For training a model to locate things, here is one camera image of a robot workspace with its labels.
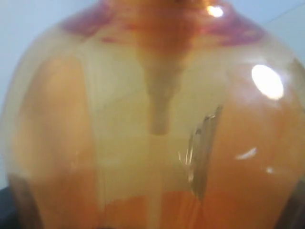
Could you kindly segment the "orange dish soap pump bottle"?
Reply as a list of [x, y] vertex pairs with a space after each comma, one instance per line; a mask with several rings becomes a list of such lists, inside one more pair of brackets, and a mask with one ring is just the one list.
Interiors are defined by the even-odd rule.
[[23, 229], [305, 226], [305, 69], [223, 0], [100, 0], [54, 25], [0, 133]]

